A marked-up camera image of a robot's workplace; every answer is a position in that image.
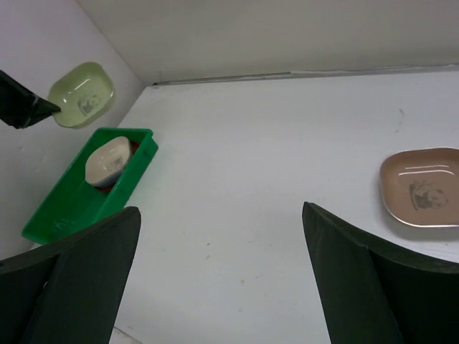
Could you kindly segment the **purple square plate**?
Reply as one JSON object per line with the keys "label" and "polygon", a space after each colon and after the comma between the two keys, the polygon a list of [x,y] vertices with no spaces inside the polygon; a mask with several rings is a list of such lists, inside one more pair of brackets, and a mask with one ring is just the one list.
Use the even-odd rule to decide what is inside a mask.
{"label": "purple square plate", "polygon": [[123,171],[120,170],[117,173],[113,174],[112,176],[109,176],[106,179],[100,182],[97,182],[96,184],[93,184],[93,186],[99,189],[112,188],[116,184],[117,180],[120,178],[122,173]]}

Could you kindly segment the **green square panda plate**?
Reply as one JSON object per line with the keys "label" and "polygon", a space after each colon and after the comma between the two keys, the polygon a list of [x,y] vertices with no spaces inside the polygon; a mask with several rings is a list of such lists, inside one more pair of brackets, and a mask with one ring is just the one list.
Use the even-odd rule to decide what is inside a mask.
{"label": "green square panda plate", "polygon": [[105,114],[115,102],[115,86],[97,62],[85,62],[51,86],[47,100],[60,107],[53,114],[63,128],[79,129]]}

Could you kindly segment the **cream square panda plate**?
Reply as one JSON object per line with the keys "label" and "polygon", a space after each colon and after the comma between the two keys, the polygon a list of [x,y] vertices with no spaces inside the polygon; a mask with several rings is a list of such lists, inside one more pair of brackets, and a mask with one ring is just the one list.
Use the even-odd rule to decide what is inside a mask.
{"label": "cream square panda plate", "polygon": [[132,158],[129,139],[118,136],[94,150],[85,164],[85,181],[93,186],[97,182],[124,170]]}

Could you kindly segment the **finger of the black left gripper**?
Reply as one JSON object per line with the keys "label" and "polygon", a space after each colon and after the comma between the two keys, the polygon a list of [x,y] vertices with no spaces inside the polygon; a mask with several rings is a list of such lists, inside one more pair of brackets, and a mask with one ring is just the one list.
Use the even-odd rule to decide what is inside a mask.
{"label": "finger of the black left gripper", "polygon": [[16,129],[28,128],[59,113],[61,108],[28,90],[1,71],[1,120]]}

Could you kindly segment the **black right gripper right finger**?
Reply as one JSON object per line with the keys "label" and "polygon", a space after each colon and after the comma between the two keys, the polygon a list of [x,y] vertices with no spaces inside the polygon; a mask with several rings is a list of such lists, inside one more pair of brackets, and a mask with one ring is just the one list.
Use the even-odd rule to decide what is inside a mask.
{"label": "black right gripper right finger", "polygon": [[457,343],[458,264],[306,202],[303,230],[332,343]]}

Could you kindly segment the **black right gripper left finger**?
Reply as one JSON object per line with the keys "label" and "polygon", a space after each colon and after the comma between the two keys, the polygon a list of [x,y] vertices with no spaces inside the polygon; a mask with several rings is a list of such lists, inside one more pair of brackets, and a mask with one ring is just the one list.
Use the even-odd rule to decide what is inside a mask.
{"label": "black right gripper left finger", "polygon": [[63,239],[1,261],[2,343],[108,343],[141,213],[129,206]]}

